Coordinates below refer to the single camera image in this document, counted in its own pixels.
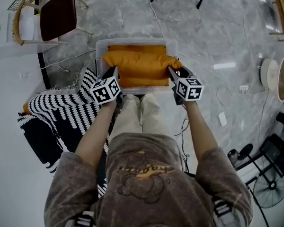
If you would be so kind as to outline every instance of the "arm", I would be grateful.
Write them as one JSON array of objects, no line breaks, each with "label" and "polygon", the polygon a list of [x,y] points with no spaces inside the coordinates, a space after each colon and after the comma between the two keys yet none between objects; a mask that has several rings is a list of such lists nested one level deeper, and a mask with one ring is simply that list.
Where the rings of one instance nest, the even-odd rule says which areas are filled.
[{"label": "arm", "polygon": [[116,107],[116,101],[102,106],[93,124],[82,137],[75,154],[80,156],[83,161],[97,168],[102,156],[103,146],[107,138],[112,116]]},{"label": "arm", "polygon": [[75,154],[62,153],[44,210],[46,227],[64,227],[98,200],[96,169],[116,103],[102,106]]},{"label": "arm", "polygon": [[195,148],[195,155],[198,161],[200,161],[206,151],[217,148],[218,144],[201,115],[197,104],[195,102],[185,102],[185,107],[190,125],[191,138]]},{"label": "arm", "polygon": [[198,167],[195,180],[210,195],[233,206],[243,216],[246,225],[252,219],[251,198],[218,144],[195,102],[185,103]]}]

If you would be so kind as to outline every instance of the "brown chair seat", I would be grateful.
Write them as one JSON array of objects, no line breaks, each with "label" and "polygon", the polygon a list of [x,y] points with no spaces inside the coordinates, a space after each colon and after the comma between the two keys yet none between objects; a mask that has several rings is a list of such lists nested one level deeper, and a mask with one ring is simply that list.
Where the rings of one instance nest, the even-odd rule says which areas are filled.
[{"label": "brown chair seat", "polygon": [[53,40],[77,27],[75,0],[50,0],[40,12],[40,30],[44,41]]}]

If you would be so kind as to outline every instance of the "gray t-shirt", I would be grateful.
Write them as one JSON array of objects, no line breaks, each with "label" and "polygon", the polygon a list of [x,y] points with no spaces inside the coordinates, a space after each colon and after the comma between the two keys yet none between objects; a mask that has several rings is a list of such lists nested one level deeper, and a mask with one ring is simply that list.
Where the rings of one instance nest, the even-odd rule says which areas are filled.
[{"label": "gray t-shirt", "polygon": [[172,138],[123,133],[110,142],[106,168],[107,190],[98,199],[95,169],[63,153],[45,205],[45,226],[78,226],[69,220],[84,211],[99,227],[216,226],[219,200],[239,213],[241,226],[251,222],[248,190],[220,148],[203,154],[194,179],[182,171]]}]

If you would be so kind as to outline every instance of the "white cable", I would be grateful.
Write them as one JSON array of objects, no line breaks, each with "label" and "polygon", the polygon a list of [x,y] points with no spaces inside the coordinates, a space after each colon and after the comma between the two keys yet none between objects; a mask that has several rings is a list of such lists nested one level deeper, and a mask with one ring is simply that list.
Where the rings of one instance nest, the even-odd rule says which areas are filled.
[{"label": "white cable", "polygon": [[[47,60],[47,58],[46,58],[46,57],[44,57],[44,56],[43,56],[43,59],[45,60],[45,62],[46,62],[47,64],[49,64],[49,63],[48,63],[48,60]],[[68,70],[68,69],[64,69],[64,68],[62,68],[62,67],[61,67],[61,66],[59,66],[59,65],[52,64],[52,66],[57,66],[57,67],[59,67],[61,70],[65,71],[65,72],[70,72],[70,70]]]},{"label": "white cable", "polygon": [[247,90],[246,94],[245,95],[251,95],[249,94],[249,90],[251,89],[251,85],[254,81],[254,71],[252,69],[252,56],[251,56],[251,51],[250,51],[250,46],[249,46],[249,42],[248,42],[248,38],[247,38],[247,35],[246,35],[246,28],[245,28],[245,19],[246,19],[246,14],[247,14],[247,9],[249,7],[249,4],[250,4],[250,1],[248,1],[248,4],[246,6],[246,9],[245,9],[245,12],[244,12],[244,19],[243,19],[243,28],[244,28],[244,36],[245,36],[245,40],[246,40],[246,43],[247,43],[247,48],[248,48],[248,52],[249,52],[249,57],[250,57],[250,68],[251,68],[251,83],[249,84],[249,89]]},{"label": "white cable", "polygon": [[159,22],[158,17],[157,17],[157,14],[156,14],[155,10],[153,9],[153,7],[152,7],[152,5],[151,5],[151,0],[149,0],[148,3],[149,3],[149,5],[150,5],[150,7],[151,7],[151,9],[152,9],[152,11],[153,11],[153,14],[154,14],[155,17],[156,17],[156,20],[157,20],[158,24],[159,24],[159,27],[160,27],[160,30],[161,30],[161,34],[162,34],[162,38],[164,38],[164,33],[163,33],[163,29],[162,29],[161,23]]},{"label": "white cable", "polygon": [[259,124],[259,131],[258,131],[258,134],[257,134],[257,142],[258,142],[258,144],[259,144],[259,147],[261,147],[261,145],[260,145],[260,129],[261,129],[261,122],[262,122],[262,118],[263,118],[263,114],[264,114],[264,108],[265,108],[265,105],[266,105],[266,102],[267,102],[267,99],[268,99],[268,95],[269,95],[269,90],[268,90],[268,93],[267,93],[265,102],[264,102],[264,104],[263,104],[263,109],[262,109],[262,114],[261,114],[261,119],[260,119],[260,124]]},{"label": "white cable", "polygon": [[66,58],[66,59],[64,59],[64,60],[62,60],[62,61],[58,61],[58,62],[55,62],[55,63],[50,64],[50,65],[47,65],[47,66],[41,68],[41,70],[43,70],[43,69],[45,69],[45,68],[47,68],[47,67],[53,66],[53,65],[57,66],[57,64],[59,64],[59,63],[61,63],[61,62],[64,62],[64,61],[66,61],[66,60],[69,60],[69,59],[72,59],[72,58],[76,58],[76,57],[82,56],[82,55],[87,54],[87,53],[92,52],[92,51],[95,51],[95,49],[86,51],[86,52],[84,52],[84,53],[82,53],[82,54],[80,54],[80,55],[75,55],[75,56],[72,56],[72,57],[68,57],[68,58]]},{"label": "white cable", "polygon": [[[198,62],[196,62],[193,58],[189,57],[188,55],[185,55],[181,52],[179,52],[180,55],[183,55],[189,59],[191,59],[194,63],[196,63],[197,65],[200,65]],[[210,70],[208,70],[207,68],[205,67],[201,67],[202,69],[204,69],[205,71],[209,72],[210,74],[212,74],[214,77],[216,77],[217,79],[221,80],[224,84],[226,84],[228,87],[234,89],[229,83],[227,83],[225,80],[223,80],[222,78],[220,78],[219,76],[215,75],[214,73],[212,73]]]}]

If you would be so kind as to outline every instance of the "electric cable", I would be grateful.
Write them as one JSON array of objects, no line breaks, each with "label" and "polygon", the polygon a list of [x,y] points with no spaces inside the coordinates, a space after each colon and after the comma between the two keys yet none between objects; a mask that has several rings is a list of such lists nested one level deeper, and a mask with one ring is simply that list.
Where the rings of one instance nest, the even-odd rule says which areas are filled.
[{"label": "electric cable", "polygon": [[266,216],[265,216],[265,214],[264,214],[264,212],[263,212],[263,210],[262,210],[262,208],[261,208],[259,202],[257,201],[257,198],[255,197],[255,195],[254,195],[254,193],[252,192],[252,190],[250,189],[250,187],[247,186],[247,188],[248,188],[248,190],[250,191],[250,193],[251,193],[251,195],[252,195],[252,197],[253,197],[253,199],[254,199],[256,205],[259,207],[259,209],[260,209],[260,211],[261,211],[261,214],[262,214],[262,216],[263,216],[263,219],[264,219],[264,221],[265,221],[265,223],[266,223],[266,226],[269,227],[269,224],[268,224],[268,221],[267,221],[267,219],[266,219]]}]

